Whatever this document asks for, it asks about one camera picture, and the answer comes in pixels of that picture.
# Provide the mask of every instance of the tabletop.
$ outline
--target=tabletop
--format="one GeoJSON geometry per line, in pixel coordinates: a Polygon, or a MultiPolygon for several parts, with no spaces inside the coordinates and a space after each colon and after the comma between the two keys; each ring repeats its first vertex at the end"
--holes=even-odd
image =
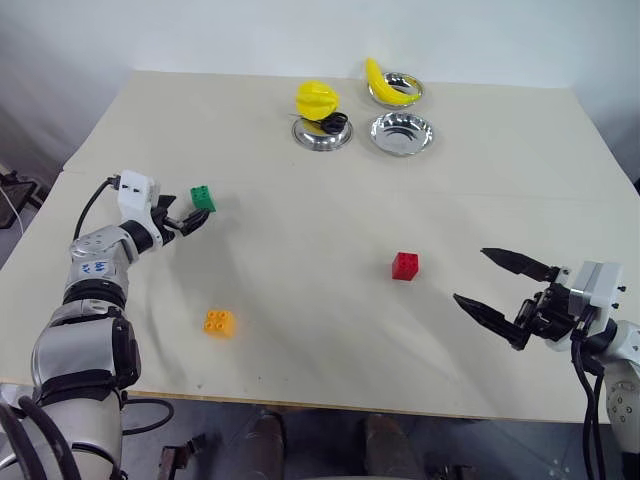
{"type": "MultiPolygon", "coordinates": [[[[105,176],[153,176],[189,210],[206,184],[205,226],[129,270],[127,316],[140,343],[133,390],[190,398],[438,415],[582,421],[567,352],[522,352],[453,301],[513,319],[544,288],[480,253],[501,247],[574,269],[625,267],[616,318],[636,320],[640,204],[573,94],[429,84],[411,108],[434,142],[410,158],[369,139],[384,109],[364,82],[326,79],[354,138],[331,153],[291,136],[300,78],[136,72],[65,166],[0,272],[0,379],[29,383],[33,344],[60,304],[77,216],[105,176]],[[391,279],[398,251],[420,255],[391,279]],[[206,335],[231,310],[230,339],[206,335]]],[[[119,223],[107,190],[85,231],[119,223]]]]}

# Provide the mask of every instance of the white wall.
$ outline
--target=white wall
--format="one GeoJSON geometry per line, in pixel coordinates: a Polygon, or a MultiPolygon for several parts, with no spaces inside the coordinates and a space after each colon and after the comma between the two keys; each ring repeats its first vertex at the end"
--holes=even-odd
{"type": "Polygon", "coordinates": [[[0,161],[54,175],[132,68],[362,76],[371,55],[427,81],[571,86],[635,179],[639,18],[637,0],[0,0],[0,161]]]}

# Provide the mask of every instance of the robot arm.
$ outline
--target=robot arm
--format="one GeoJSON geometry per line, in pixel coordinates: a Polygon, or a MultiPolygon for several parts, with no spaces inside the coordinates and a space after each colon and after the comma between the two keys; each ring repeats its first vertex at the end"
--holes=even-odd
{"type": "MultiPolygon", "coordinates": [[[[124,389],[138,380],[141,368],[133,327],[124,312],[127,270],[143,252],[175,238],[168,228],[188,235],[209,215],[196,210],[183,221],[169,218],[167,209],[175,197],[159,195],[153,179],[135,172],[124,171],[112,185],[119,189],[122,223],[73,241],[63,305],[32,354],[34,400],[64,436],[83,479],[121,476],[124,389]]],[[[38,426],[26,418],[22,427],[47,477],[58,478],[62,466],[38,426]]],[[[2,478],[21,478],[20,473],[27,477],[13,452],[7,449],[0,459],[2,478]]],[[[69,475],[76,478],[73,472],[69,475]]]]}
{"type": "MultiPolygon", "coordinates": [[[[516,350],[524,349],[532,334],[544,338],[554,350],[571,348],[572,362],[589,398],[584,425],[587,434],[583,438],[589,438],[588,432],[593,427],[596,450],[598,384],[604,378],[607,413],[623,452],[625,478],[640,478],[640,326],[610,318],[612,310],[618,308],[618,292],[625,291],[619,283],[622,267],[615,263],[585,262],[569,289],[564,286],[569,274],[566,267],[548,267],[502,249],[487,248],[482,252],[512,273],[550,282],[549,287],[536,293],[533,299],[526,299],[513,323],[476,300],[454,295],[456,302],[482,326],[506,338],[516,350]],[[595,392],[585,371],[598,379],[595,392]]],[[[583,445],[585,467],[593,478],[589,451],[587,441],[583,445]]],[[[603,478],[601,455],[598,468],[603,478]]]]}

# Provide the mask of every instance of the green lego brick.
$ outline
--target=green lego brick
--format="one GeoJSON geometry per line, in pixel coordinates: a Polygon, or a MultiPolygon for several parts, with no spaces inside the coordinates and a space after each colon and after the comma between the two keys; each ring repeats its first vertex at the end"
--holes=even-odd
{"type": "Polygon", "coordinates": [[[209,194],[209,188],[206,185],[201,187],[193,187],[191,189],[191,201],[194,207],[204,208],[210,212],[216,211],[216,206],[213,203],[213,198],[209,194]]]}

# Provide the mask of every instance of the yellow fruit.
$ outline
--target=yellow fruit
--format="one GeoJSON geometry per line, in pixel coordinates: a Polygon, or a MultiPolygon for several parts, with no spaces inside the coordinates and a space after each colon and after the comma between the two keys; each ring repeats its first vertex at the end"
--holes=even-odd
{"type": "Polygon", "coordinates": [[[307,120],[322,120],[335,112],[340,96],[326,83],[312,80],[298,87],[296,108],[307,120]]]}
{"type": "Polygon", "coordinates": [[[420,98],[420,94],[408,95],[400,92],[389,85],[380,71],[380,67],[373,58],[367,58],[365,63],[367,81],[371,90],[381,102],[390,105],[406,105],[413,103],[420,98]]]}

